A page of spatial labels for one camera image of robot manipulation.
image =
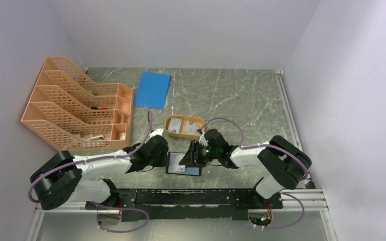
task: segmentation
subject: blue rectangular board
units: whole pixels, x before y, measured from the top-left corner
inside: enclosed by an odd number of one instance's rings
[[[134,105],[163,109],[171,75],[143,72]]]

